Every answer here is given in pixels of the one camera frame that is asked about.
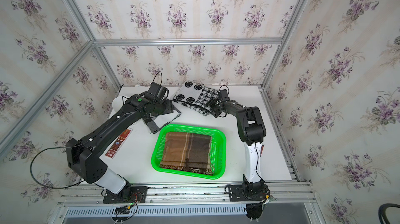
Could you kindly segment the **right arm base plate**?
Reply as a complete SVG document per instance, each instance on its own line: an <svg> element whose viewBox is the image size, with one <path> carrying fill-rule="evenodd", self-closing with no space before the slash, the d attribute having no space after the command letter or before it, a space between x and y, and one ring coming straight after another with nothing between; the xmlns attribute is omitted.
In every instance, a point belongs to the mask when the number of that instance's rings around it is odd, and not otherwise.
<svg viewBox="0 0 400 224"><path fill-rule="evenodd" d="M264 181L227 184L224 191L230 202L262 202L270 198L270 190Z"/></svg>

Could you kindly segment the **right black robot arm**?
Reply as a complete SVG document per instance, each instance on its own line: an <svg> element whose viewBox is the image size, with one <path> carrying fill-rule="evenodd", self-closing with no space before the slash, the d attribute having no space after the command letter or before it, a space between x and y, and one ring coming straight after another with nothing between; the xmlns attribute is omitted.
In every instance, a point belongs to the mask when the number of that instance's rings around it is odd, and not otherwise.
<svg viewBox="0 0 400 224"><path fill-rule="evenodd" d="M243 106L228 98L212 99L207 106L215 118L221 113L230 114L236 118L237 131L245 150L245 171L242 183L244 191L247 193L263 191L265 181L261 176L260 157L267 131L259 108Z"/></svg>

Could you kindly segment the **grey black checked scarf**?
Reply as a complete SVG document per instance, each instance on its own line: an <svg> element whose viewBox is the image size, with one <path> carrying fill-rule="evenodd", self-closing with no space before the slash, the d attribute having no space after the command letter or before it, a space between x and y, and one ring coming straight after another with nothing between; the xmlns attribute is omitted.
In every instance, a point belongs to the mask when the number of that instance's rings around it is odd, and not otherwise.
<svg viewBox="0 0 400 224"><path fill-rule="evenodd" d="M174 122L181 116L181 112L173 106L172 112L164 115L157 115L154 117L147 116L142 119L145 126L148 128L149 133L157 134L164 127Z"/></svg>

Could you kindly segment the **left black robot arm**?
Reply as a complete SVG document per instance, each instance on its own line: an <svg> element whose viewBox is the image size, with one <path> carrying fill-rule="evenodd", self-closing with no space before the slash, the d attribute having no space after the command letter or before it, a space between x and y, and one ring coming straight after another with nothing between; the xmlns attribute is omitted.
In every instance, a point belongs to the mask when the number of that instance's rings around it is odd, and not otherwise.
<svg viewBox="0 0 400 224"><path fill-rule="evenodd" d="M108 146L135 122L150 116L171 114L173 102L143 92L127 99L121 108L98 129L80 140L74 138L66 143L68 167L83 180L96 184L109 193L125 198L130 183L118 175L100 159Z"/></svg>

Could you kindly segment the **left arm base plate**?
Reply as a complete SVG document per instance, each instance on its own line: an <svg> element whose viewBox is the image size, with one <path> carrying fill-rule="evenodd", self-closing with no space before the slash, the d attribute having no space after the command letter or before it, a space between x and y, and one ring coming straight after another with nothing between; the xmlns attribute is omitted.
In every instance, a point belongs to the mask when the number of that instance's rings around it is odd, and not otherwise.
<svg viewBox="0 0 400 224"><path fill-rule="evenodd" d="M114 194L109 190L102 193L103 204L117 204L117 203L144 203L148 187L140 186L126 186L118 194Z"/></svg>

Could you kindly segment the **white smiley houndstooth scarf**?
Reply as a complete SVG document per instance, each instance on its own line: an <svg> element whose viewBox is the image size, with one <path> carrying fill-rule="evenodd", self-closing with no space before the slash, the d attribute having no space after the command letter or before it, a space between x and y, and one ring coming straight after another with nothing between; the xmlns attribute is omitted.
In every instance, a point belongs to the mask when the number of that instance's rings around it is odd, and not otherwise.
<svg viewBox="0 0 400 224"><path fill-rule="evenodd" d="M210 101L217 98L218 92L216 89L192 81L185 81L174 94L172 100L203 116L207 116L210 114Z"/></svg>

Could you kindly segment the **brown plaid fringed scarf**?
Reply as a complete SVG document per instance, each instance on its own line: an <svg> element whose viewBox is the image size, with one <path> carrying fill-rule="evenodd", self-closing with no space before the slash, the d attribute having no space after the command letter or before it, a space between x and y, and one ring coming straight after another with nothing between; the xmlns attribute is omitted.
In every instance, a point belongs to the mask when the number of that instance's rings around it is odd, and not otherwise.
<svg viewBox="0 0 400 224"><path fill-rule="evenodd" d="M160 167L163 169L212 175L210 151L212 137L189 132L166 133Z"/></svg>

